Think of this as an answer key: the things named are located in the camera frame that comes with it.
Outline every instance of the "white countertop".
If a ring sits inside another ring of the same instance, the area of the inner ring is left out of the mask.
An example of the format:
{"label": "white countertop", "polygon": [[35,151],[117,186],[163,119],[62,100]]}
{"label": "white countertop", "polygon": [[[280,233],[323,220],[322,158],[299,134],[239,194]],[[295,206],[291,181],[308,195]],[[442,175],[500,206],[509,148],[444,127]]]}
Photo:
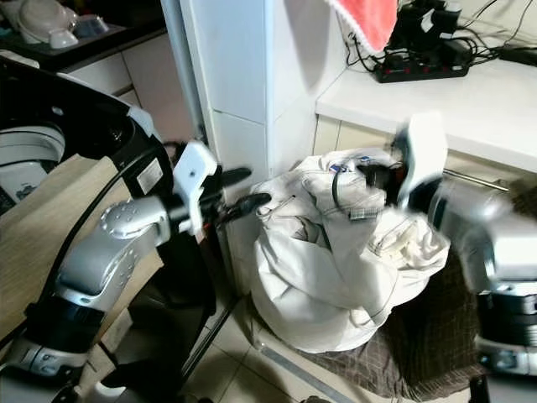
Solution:
{"label": "white countertop", "polygon": [[315,109],[388,133],[428,110],[442,113],[450,149],[537,172],[537,67],[494,60],[466,77],[390,84],[348,69]]}

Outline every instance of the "metal rod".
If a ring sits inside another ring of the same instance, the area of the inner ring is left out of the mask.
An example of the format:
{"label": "metal rod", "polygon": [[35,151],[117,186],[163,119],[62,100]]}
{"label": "metal rod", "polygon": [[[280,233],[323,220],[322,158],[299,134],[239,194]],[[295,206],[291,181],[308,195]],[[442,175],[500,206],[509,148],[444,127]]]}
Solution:
{"label": "metal rod", "polygon": [[501,186],[496,183],[485,181],[483,179],[476,178],[475,176],[465,175],[455,170],[444,169],[444,174],[448,176],[453,176],[454,178],[463,179],[464,181],[469,181],[469,182],[477,183],[479,185],[492,187],[493,189],[496,189],[499,191],[509,191],[509,189],[505,186]]}

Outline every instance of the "laundry bag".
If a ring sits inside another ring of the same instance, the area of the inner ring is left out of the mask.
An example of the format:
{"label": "laundry bag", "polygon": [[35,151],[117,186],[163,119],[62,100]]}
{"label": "laundry bag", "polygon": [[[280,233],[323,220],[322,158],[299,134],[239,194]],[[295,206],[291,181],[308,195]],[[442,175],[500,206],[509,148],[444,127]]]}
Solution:
{"label": "laundry bag", "polygon": [[364,344],[446,263],[449,242],[427,216],[385,206],[386,193],[357,169],[393,162],[381,149],[335,151],[253,188],[272,196],[257,213],[253,302],[291,346],[323,353]]}

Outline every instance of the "brown checkered cloth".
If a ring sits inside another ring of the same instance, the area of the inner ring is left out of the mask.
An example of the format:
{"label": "brown checkered cloth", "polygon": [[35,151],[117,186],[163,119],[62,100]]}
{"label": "brown checkered cloth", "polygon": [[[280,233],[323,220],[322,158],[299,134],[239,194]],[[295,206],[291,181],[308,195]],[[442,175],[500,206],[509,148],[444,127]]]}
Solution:
{"label": "brown checkered cloth", "polygon": [[[537,217],[537,187],[511,186],[518,212]],[[383,397],[414,401],[447,397],[480,374],[473,338],[476,302],[450,253],[446,267],[412,301],[398,306],[363,346],[340,353],[303,356]]]}

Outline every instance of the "pink towel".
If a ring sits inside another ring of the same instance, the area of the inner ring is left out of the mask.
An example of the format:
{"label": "pink towel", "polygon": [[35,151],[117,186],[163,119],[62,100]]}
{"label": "pink towel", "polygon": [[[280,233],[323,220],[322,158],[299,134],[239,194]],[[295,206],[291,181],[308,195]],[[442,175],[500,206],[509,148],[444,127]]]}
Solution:
{"label": "pink towel", "polygon": [[397,19],[397,0],[325,0],[349,24],[368,53],[388,44]]}

